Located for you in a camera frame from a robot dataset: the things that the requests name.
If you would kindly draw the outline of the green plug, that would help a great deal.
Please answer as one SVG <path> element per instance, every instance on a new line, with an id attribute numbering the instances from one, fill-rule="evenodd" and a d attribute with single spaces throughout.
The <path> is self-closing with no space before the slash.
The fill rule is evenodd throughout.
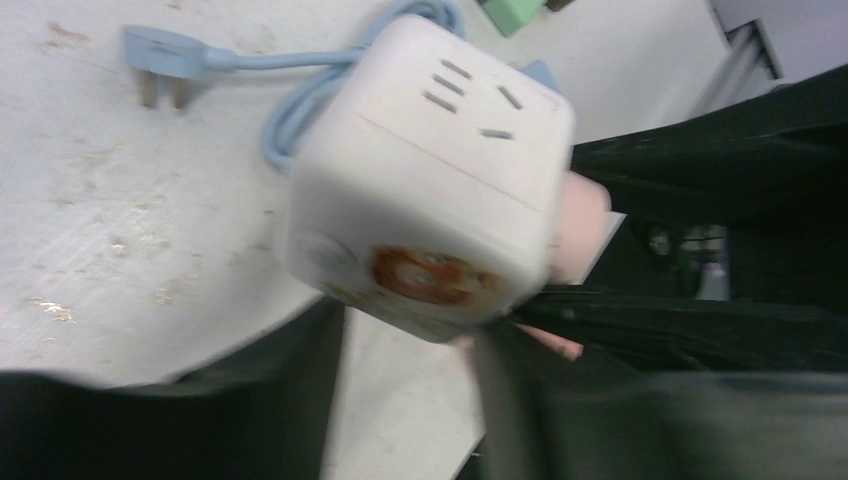
<path id="1" fill-rule="evenodd" d="M 545 0 L 479 0 L 479 6 L 503 37 L 526 26 L 542 10 Z"/>

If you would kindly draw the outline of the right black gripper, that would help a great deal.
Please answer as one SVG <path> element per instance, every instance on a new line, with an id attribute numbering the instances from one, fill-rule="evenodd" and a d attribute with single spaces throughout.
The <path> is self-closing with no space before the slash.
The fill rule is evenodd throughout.
<path id="1" fill-rule="evenodd" d="M 571 168 L 603 185 L 614 211 L 666 223 L 846 203 L 847 69 L 579 144 Z M 628 218 L 582 284 L 549 285 L 512 318 L 643 371 L 843 373 L 847 227 Z"/>

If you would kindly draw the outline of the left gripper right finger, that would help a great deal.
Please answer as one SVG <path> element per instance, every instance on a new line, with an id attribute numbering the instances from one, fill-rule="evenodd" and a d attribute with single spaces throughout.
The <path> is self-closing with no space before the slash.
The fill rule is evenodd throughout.
<path id="1" fill-rule="evenodd" d="M 641 374 L 569 360 L 521 329 L 474 336 L 492 479 L 843 479 L 847 379 Z"/>

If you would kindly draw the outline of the white cube adapter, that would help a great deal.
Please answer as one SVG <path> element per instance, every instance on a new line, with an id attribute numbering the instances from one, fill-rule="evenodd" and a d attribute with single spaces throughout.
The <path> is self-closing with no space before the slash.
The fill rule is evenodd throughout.
<path id="1" fill-rule="evenodd" d="M 402 16 L 299 144 L 283 266 L 377 319 L 447 342 L 546 282 L 574 123 L 557 91 Z"/>

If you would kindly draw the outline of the blue power strip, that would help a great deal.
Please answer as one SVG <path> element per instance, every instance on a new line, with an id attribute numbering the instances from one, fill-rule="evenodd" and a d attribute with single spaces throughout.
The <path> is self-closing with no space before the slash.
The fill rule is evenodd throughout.
<path id="1" fill-rule="evenodd" d="M 548 89 L 562 94 L 560 86 L 548 65 L 542 60 L 534 60 L 521 69 L 521 72 Z"/>

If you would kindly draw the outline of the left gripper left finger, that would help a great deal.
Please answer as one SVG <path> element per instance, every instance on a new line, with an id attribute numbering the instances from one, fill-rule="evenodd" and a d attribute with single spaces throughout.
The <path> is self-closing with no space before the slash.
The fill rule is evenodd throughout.
<path id="1" fill-rule="evenodd" d="M 345 306 L 320 299 L 178 378 L 99 387 L 1 375 L 5 479 L 317 479 Z"/>

